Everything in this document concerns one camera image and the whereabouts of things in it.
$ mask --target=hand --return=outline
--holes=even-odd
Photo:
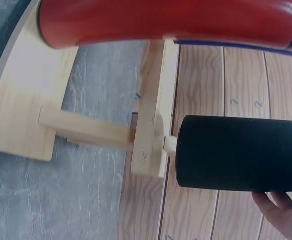
[[[292,240],[292,200],[286,193],[271,193],[277,206],[264,192],[253,192],[252,198],[266,219],[283,234]]]

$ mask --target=blue stripe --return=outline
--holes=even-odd
[[[253,49],[260,50],[265,52],[284,54],[292,56],[292,51],[285,49],[273,49],[263,46],[253,46],[240,43],[230,43],[230,42],[220,42],[220,41],[200,41],[200,40],[176,40],[175,43],[180,45],[208,45],[208,46],[224,46],[224,47],[233,47],[233,48],[243,48],[243,49]]]

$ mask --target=gray stone floor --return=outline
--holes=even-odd
[[[29,0],[0,0],[0,56]],[[129,125],[144,43],[79,48],[62,109]],[[0,153],[0,240],[115,240],[125,152],[57,138],[51,162]]]

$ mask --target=wooden leg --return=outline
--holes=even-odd
[[[50,161],[55,131],[38,124],[44,104],[60,109],[78,47],[53,49],[36,24],[32,0],[0,59],[0,151]]]
[[[58,110],[49,105],[41,107],[39,124],[68,137],[72,142],[131,151],[135,130],[127,126],[95,120],[80,114]]]
[[[173,40],[152,40],[141,69],[142,89],[131,172],[163,178],[170,135],[179,45]]]

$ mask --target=light wood plank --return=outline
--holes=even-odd
[[[224,52],[226,116],[269,118],[263,53],[230,47]],[[212,239],[256,240],[261,218],[250,192],[220,191]]]
[[[272,119],[292,120],[292,57],[265,53],[268,69],[270,109]],[[266,218],[263,219],[259,240],[284,240]]]
[[[185,115],[223,115],[223,61],[220,47],[183,46],[174,120],[178,134]],[[181,188],[170,164],[161,240],[210,239],[217,191]]]
[[[178,65],[179,45],[172,40],[152,40],[141,69],[139,103],[131,171],[163,178],[167,154],[164,137],[170,135],[170,120]]]
[[[57,135],[68,137],[76,143],[128,151],[131,151],[134,145],[134,129],[78,113],[58,110],[50,105],[41,107],[39,124],[55,130]]]
[[[43,104],[60,109],[78,47],[53,49],[37,29],[32,0],[0,59],[0,151],[50,161],[55,131],[38,125]]]
[[[137,124],[133,114],[131,127]],[[160,219],[163,179],[130,172],[132,153],[128,152],[118,218],[118,240],[155,240]]]

